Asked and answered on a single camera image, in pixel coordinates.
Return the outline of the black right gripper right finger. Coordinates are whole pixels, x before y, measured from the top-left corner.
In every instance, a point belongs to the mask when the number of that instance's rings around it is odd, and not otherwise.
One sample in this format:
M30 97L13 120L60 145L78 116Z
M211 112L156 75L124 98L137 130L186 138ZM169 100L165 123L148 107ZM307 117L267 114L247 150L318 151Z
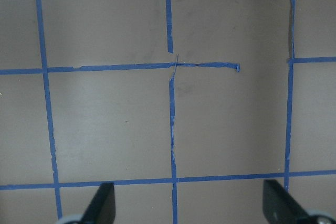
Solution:
M262 191L263 214L270 224L312 223L308 213L275 179L265 179Z

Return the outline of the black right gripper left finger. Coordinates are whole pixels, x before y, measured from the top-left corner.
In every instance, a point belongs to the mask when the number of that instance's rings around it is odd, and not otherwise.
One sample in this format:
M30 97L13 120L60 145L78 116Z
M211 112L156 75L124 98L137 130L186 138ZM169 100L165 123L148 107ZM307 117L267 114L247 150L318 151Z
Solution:
M102 183L80 223L113 224L116 216L114 183Z

